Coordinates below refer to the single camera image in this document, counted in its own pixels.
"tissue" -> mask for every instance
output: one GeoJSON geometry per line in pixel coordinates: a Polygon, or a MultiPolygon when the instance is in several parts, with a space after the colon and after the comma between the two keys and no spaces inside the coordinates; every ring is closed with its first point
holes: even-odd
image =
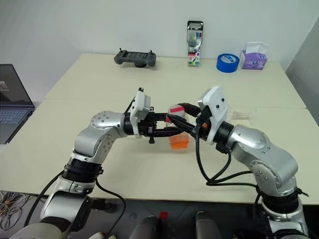
{"type": "Polygon", "coordinates": [[[263,42],[248,42],[246,50],[239,57],[242,69],[262,70],[267,62],[266,52],[269,45],[263,42]]]}

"laptop screen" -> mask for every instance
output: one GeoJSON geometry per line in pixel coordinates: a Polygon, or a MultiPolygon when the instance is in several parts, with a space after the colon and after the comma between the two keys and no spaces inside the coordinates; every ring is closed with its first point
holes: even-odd
{"type": "Polygon", "coordinates": [[[11,64],[0,64],[0,106],[34,107],[11,64]]]}

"laptop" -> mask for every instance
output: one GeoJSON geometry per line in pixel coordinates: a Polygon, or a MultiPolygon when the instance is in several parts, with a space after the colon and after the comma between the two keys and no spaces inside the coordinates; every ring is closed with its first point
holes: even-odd
{"type": "Polygon", "coordinates": [[[12,64],[0,64],[0,144],[9,143],[34,111],[12,64]]]}

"blue tape roll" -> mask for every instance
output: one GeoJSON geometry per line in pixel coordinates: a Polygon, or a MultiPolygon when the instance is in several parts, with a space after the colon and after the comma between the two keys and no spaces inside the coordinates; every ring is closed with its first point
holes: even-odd
{"type": "Polygon", "coordinates": [[[233,54],[221,54],[217,58],[217,69],[231,73],[237,70],[239,64],[239,58],[233,54]]]}

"gray game controller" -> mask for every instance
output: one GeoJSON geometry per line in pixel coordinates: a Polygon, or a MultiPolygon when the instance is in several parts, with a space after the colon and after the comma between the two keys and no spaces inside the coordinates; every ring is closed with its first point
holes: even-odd
{"type": "Polygon", "coordinates": [[[123,62],[133,62],[136,67],[145,67],[146,65],[154,66],[156,63],[156,54],[152,52],[131,52],[122,50],[114,57],[116,64],[121,65],[123,62]]]}

